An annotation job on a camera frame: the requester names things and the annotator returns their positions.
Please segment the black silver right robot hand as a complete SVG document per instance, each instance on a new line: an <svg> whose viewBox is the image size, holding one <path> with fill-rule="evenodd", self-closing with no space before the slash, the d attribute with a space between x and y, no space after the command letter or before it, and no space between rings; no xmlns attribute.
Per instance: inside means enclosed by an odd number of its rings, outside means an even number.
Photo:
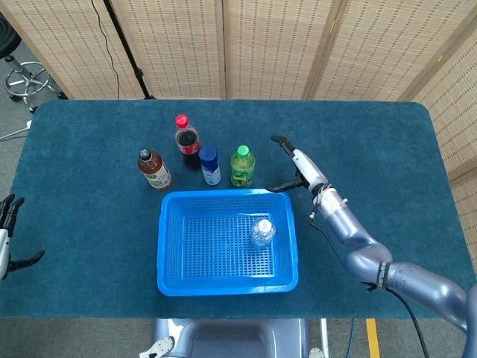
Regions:
<svg viewBox="0 0 477 358"><path fill-rule="evenodd" d="M321 188L328 184L328 180L318 166L300 149L283 136L272 136L271 140L277 142L291 158L296 172L293 180L277 186L266 186L269 192L286 192L291 189L304 187L313 197L316 197Z"/></svg>

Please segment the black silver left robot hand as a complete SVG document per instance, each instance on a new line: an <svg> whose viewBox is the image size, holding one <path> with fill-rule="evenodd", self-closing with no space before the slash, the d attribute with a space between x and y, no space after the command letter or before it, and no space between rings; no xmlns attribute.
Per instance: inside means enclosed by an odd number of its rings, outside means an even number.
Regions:
<svg viewBox="0 0 477 358"><path fill-rule="evenodd" d="M11 272L37 264L45 254L44 251L38 251L28 259L17 261L11 259L10 242L16 225L19 208L24 202L24 198L15 200L14 194L10 194L1 201L1 280L5 280Z"/></svg>

